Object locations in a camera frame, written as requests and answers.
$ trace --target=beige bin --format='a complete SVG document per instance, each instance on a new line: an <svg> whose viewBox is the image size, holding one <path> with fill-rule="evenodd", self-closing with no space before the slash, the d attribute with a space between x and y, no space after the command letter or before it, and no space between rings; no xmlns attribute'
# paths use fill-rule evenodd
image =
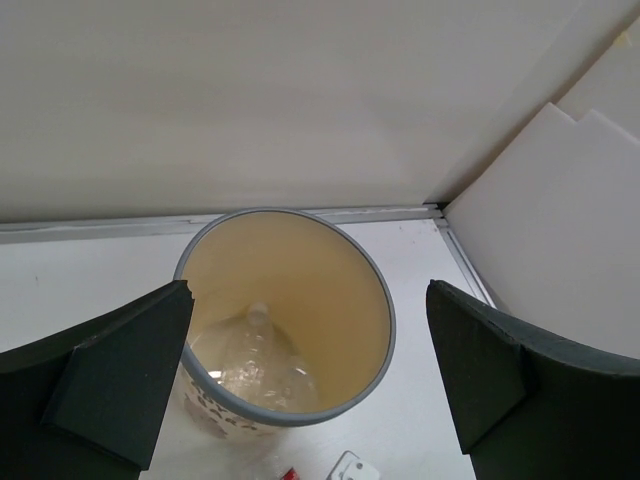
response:
<svg viewBox="0 0 640 480"><path fill-rule="evenodd" d="M192 417L221 438L246 439L344 413L382 380L393 353L395 317L379 270L353 239L317 217L248 210L205 227L175 273L195 306L179 375ZM259 301L312 372L317 411L283 413L252 405L219 385L190 342L211 322Z"/></svg>

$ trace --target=black object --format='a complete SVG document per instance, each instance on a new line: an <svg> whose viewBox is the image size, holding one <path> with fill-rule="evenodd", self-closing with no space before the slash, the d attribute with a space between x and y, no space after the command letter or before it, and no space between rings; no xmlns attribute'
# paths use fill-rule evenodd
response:
<svg viewBox="0 0 640 480"><path fill-rule="evenodd" d="M137 479L191 320L185 281L0 354L0 478Z"/></svg>
<svg viewBox="0 0 640 480"><path fill-rule="evenodd" d="M442 281L427 290L427 316L478 480L640 479L639 360L552 334Z"/></svg>

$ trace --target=gray rim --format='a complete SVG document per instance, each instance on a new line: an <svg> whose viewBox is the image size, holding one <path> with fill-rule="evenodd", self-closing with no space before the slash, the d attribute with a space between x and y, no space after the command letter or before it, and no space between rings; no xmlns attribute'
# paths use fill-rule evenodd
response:
<svg viewBox="0 0 640 480"><path fill-rule="evenodd" d="M289 210L282 208L254 208L248 210L241 210L235 213L231 213L229 215L225 215L224 217L220 217L217 220L206 225L202 230L200 230L195 237L189 242L187 248L182 253L180 260L178 261L178 266L176 267L176 271L173 275L174 280L180 280L182 278L182 273L184 271L184 266L191 255L191 252L196 247L198 242L211 230L220 225L227 220L231 220L232 218L239 217L241 215L249 215L252 213L265 213L265 212L274 212L274 213L286 213L290 215L298 215L300 217L307 218L309 220L313 220L314 222L320 223L334 232L341 235L344 239L346 239L351 245L353 245L360 254L367 260L367 263L371 266L376 276L378 277L378 281L382 286L384 291L384 295L387 300L387 306L389 308L389 322L390 322L390 334L389 334L389 346L387 348L387 354L382 364L382 367L376 374L375 378L367 385L367 387L356 395L354 398L349 400L348 402L343 403L342 405L338 405L337 407L330 408L329 410L323 410L320 412L313 413L284 413L284 412L275 412L273 410L269 410L267 408L258 407L256 405L252 405L245 400L236 397L229 391L227 391L224 387L218 385L215 381L211 379L207 371L200 364L195 354L191 351L191 347L187 343L185 343L184 348L182 350L182 364L184 368L187 370L189 375L195 380L195 382L202 388L205 394L210 396L216 402L218 402L223 407L229 409L233 413L240 415L241 417L247 418L249 420L253 420L258 423L262 423L265 425L273 425L278 427L297 427L304 425L313 425L315 423L324 422L325 420L329 420L331 418L337 417L338 415L346 412L353 406L360 403L364 400L382 381L387 369L389 368L389 364L391 363L391 358L393 357L393 350L395 348L396 343L396 316L395 310L393 308L393 301L391 299L391 294L389 293L389 287L384 280L384 277L380 273L377 265L373 261L373 259L369 256L367 252L356 242L353 238L351 238L347 233L343 232L335 225L321 219L315 217L313 215L309 215L304 212L300 212L297 210Z"/></svg>

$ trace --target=red object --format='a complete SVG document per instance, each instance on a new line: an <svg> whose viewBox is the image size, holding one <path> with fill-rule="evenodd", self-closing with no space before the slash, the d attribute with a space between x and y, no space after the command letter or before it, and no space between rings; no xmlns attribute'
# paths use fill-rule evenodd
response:
<svg viewBox="0 0 640 480"><path fill-rule="evenodd" d="M296 473L296 471L292 468L287 473L284 474L282 480L300 480L300 475Z"/></svg>

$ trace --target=white table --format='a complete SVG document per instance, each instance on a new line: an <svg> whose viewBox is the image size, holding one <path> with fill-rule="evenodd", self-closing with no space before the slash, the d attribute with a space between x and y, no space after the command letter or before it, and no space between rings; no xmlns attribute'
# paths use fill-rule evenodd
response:
<svg viewBox="0 0 640 480"><path fill-rule="evenodd" d="M44 228L4 237L0 232L0 351L101 315L169 282L202 221L181 222L178 228L169 222L152 228ZM371 462L386 479L475 478L451 420L429 335L425 290L432 278L469 293L476 288L433 219L341 228L376 261L396 307L395 355L379 387L334 420L244 446L199 431L172 395L151 469L141 478L268 479L294 466L304 480L320 480L344 450Z"/></svg>

